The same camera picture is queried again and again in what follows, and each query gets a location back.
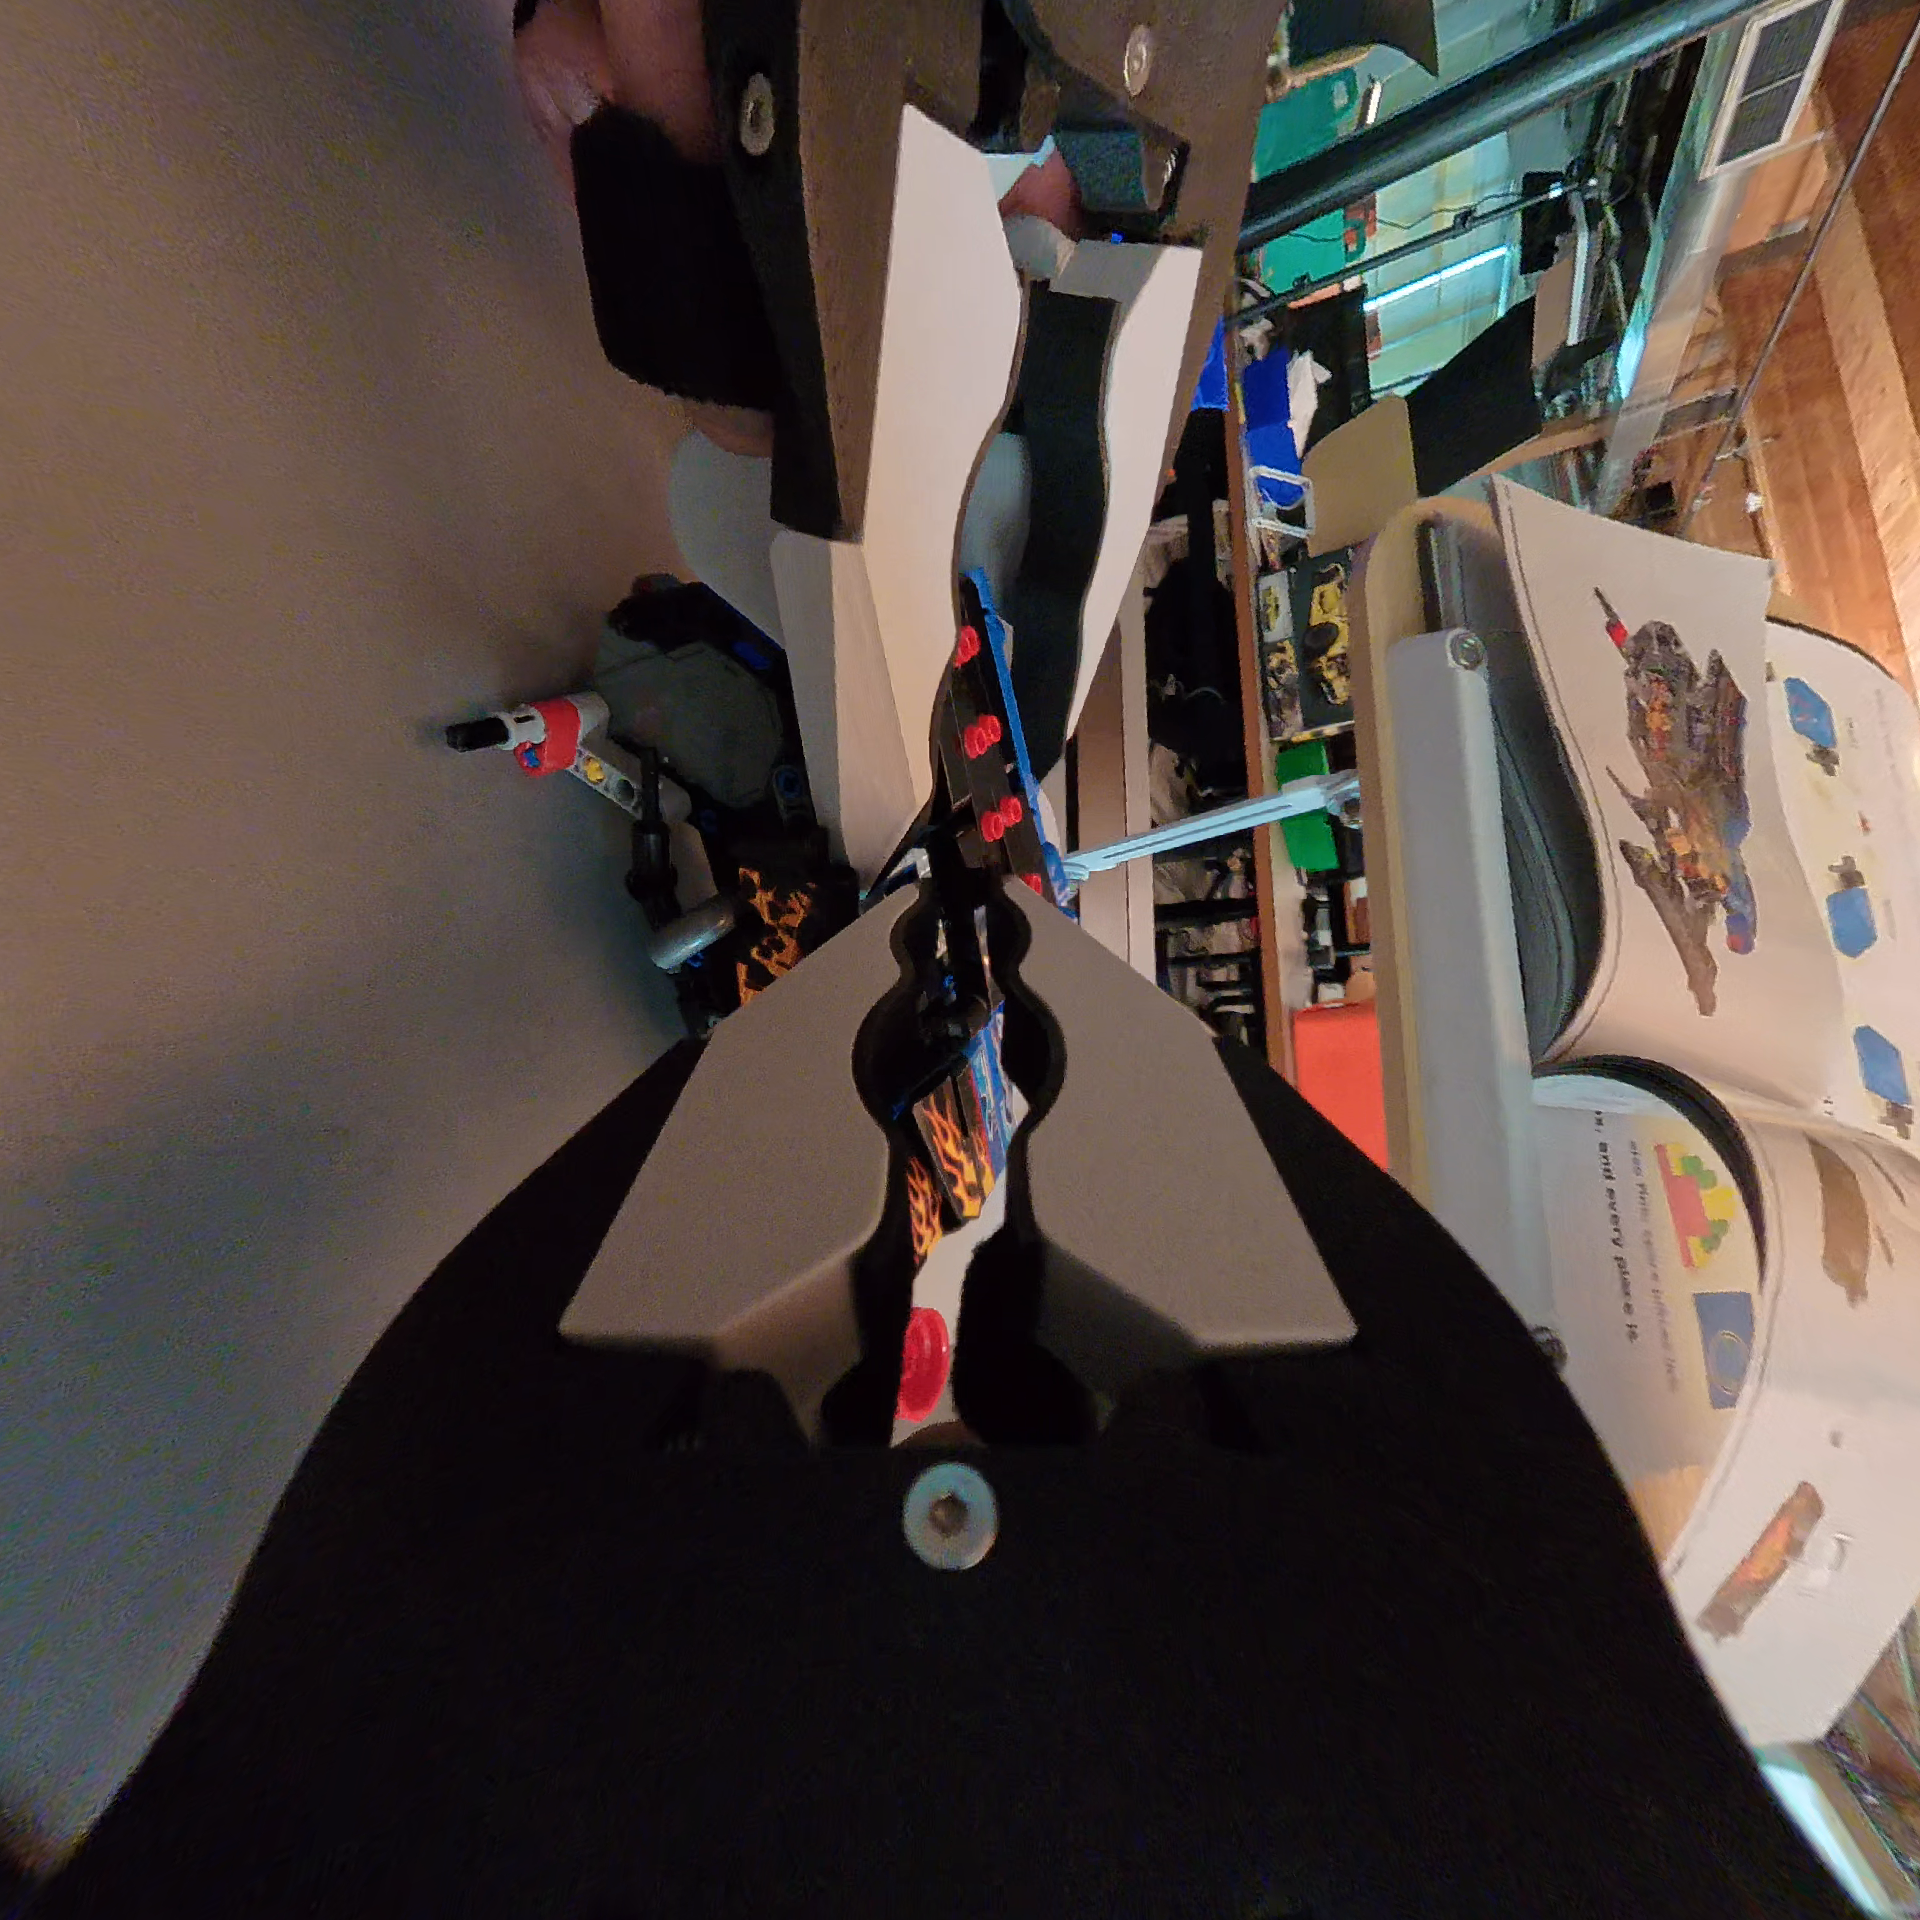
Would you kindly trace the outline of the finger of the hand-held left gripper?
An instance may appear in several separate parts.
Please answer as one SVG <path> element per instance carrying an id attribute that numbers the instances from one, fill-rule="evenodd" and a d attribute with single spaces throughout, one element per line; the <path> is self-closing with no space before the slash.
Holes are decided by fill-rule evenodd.
<path id="1" fill-rule="evenodd" d="M 768 547 L 809 801 L 870 883 L 934 792 L 965 506 L 1018 351 L 1023 286 L 988 156 L 899 110 L 861 531 Z"/>
<path id="2" fill-rule="evenodd" d="M 1027 753 L 1057 760 L 1085 709 L 1184 419 L 1189 247 L 1037 237 L 1014 386 L 1027 539 L 1014 570 L 1014 692 Z"/>

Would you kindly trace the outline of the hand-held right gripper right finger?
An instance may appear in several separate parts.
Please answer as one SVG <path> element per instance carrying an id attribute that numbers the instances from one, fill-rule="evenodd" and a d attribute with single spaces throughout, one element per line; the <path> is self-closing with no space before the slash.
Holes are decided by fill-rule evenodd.
<path id="1" fill-rule="evenodd" d="M 1357 1323 L 1207 1024 L 1018 882 L 988 937 L 1023 1119 L 962 1285 L 962 1401 L 1089 1406 L 1161 1369 L 1346 1348 Z"/>

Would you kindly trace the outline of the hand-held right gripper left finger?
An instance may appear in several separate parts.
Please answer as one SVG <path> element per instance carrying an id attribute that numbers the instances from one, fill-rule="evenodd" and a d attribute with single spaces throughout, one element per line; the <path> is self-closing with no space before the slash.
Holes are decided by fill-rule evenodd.
<path id="1" fill-rule="evenodd" d="M 898 886 L 697 1047 L 561 1315 L 571 1348 L 776 1378 L 817 1439 L 894 1439 L 912 1309 L 894 1141 L 859 1034 L 926 906 Z"/>

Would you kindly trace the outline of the brick-built toy truck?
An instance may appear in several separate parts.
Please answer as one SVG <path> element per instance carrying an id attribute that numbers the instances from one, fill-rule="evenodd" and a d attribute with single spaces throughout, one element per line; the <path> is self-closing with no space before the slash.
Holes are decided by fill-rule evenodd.
<path id="1" fill-rule="evenodd" d="M 1014 682 L 1014 626 L 988 573 L 965 570 L 928 722 L 934 796 L 882 833 L 877 878 L 831 848 L 789 657 L 704 585 L 637 579 L 607 613 L 589 686 L 445 730 L 461 757 L 507 757 L 525 778 L 575 781 L 624 812 L 626 895 L 688 1039 L 709 1039 L 882 896 L 972 873 L 917 960 L 910 1069 L 885 1114 L 912 1274 L 977 1221 L 1016 1125 L 983 882 L 1067 906 Z"/>

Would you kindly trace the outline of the person's left hand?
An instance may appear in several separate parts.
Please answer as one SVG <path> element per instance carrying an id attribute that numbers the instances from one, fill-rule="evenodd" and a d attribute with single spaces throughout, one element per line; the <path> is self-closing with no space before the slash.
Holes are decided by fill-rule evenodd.
<path id="1" fill-rule="evenodd" d="M 607 103 L 681 156 L 717 156 L 702 3 L 513 3 L 513 80 L 561 175 L 571 131 Z"/>

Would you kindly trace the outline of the orange box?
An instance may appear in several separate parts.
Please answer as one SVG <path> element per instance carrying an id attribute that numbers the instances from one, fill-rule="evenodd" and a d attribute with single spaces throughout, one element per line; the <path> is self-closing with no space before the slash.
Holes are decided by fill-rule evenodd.
<path id="1" fill-rule="evenodd" d="M 1384 1169 L 1394 1169 L 1378 1004 L 1312 1004 L 1290 1018 L 1300 1094 Z"/>

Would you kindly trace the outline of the cluttered storage shelves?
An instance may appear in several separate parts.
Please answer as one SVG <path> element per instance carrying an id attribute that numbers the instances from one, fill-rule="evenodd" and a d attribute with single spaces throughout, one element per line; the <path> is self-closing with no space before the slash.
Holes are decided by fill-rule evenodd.
<path id="1" fill-rule="evenodd" d="M 1346 391 L 1307 310 L 1215 325 L 1145 547 L 1152 827 L 1278 793 L 1275 750 L 1354 732 L 1350 550 L 1308 552 L 1308 426 Z M 1360 801 L 1344 811 L 1360 828 Z M 1294 1070 L 1290 1018 L 1369 987 L 1357 873 L 1300 873 L 1282 827 L 1152 860 L 1156 975 Z"/>

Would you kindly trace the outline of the beige flat panel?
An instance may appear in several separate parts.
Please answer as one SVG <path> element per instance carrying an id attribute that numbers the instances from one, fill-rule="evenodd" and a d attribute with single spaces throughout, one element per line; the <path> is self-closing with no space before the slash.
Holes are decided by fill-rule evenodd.
<path id="1" fill-rule="evenodd" d="M 1369 883 L 1369 954 L 1378 972 L 1381 1047 L 1384 1047 L 1384 1101 L 1388 1125 L 1394 1175 L 1406 1182 L 1406 1114 L 1401 1114 L 1401 1062 L 1398 1062 L 1398 1004 L 1394 979 L 1394 865 L 1388 827 L 1384 801 L 1384 750 L 1388 744 L 1388 719 L 1384 717 L 1384 660 L 1386 653 L 1434 626 L 1429 617 L 1429 577 L 1420 570 L 1429 531 L 1462 534 L 1471 556 L 1497 542 L 1497 518 L 1485 492 L 1468 497 L 1434 497 L 1398 511 L 1373 539 L 1366 539 L 1350 579 L 1350 673 L 1354 673 L 1354 719 L 1357 719 L 1357 771 L 1360 771 L 1360 828 L 1365 828 L 1365 873 Z"/>

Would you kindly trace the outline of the grey metal clamp bar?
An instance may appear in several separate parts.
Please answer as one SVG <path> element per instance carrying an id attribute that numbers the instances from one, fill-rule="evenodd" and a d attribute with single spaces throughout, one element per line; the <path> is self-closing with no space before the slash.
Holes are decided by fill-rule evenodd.
<path id="1" fill-rule="evenodd" d="M 1564 1369 L 1485 642 L 1397 642 L 1384 717 L 1406 1182 Z"/>

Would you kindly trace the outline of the green bin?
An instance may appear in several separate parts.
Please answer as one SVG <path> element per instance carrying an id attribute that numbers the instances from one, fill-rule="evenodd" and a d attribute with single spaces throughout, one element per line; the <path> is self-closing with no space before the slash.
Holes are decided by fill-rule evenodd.
<path id="1" fill-rule="evenodd" d="M 1350 776 L 1357 771 L 1357 736 L 1324 732 L 1295 738 L 1275 750 L 1275 778 L 1279 789 L 1308 776 Z M 1288 861 L 1300 873 L 1357 873 L 1360 870 L 1360 828 L 1340 811 L 1315 811 L 1288 818 L 1282 823 Z"/>

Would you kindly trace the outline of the open instruction booklet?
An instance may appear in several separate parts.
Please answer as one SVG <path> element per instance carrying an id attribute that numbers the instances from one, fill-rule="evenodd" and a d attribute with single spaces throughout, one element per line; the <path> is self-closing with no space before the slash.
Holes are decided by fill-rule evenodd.
<path id="1" fill-rule="evenodd" d="M 1818 1740 L 1918 1605 L 1918 702 L 1490 492 L 1550 1325 L 1731 1718 Z"/>

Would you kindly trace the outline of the black metal rail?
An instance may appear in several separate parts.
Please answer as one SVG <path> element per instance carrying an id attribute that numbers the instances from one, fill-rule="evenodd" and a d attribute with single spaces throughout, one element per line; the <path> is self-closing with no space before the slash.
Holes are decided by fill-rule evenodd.
<path id="1" fill-rule="evenodd" d="M 1760 3 L 1610 3 L 1247 187 L 1237 251 L 1338 211 L 1530 114 L 1744 21 Z"/>

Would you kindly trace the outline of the white stand with base plate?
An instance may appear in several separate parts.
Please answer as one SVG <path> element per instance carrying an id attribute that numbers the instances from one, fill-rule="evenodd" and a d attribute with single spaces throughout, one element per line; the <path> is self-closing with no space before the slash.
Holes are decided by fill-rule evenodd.
<path id="1" fill-rule="evenodd" d="M 1312 812 L 1340 812 L 1360 796 L 1357 771 L 1328 771 L 1288 781 L 1278 793 L 1246 796 L 1237 803 L 1188 812 L 1167 827 L 1141 828 L 1092 848 L 1078 848 L 1057 860 L 1057 882 L 1078 892 L 1088 878 L 1117 870 L 1137 860 L 1176 856 L 1192 845 L 1242 835 L 1262 827 L 1290 823 Z"/>

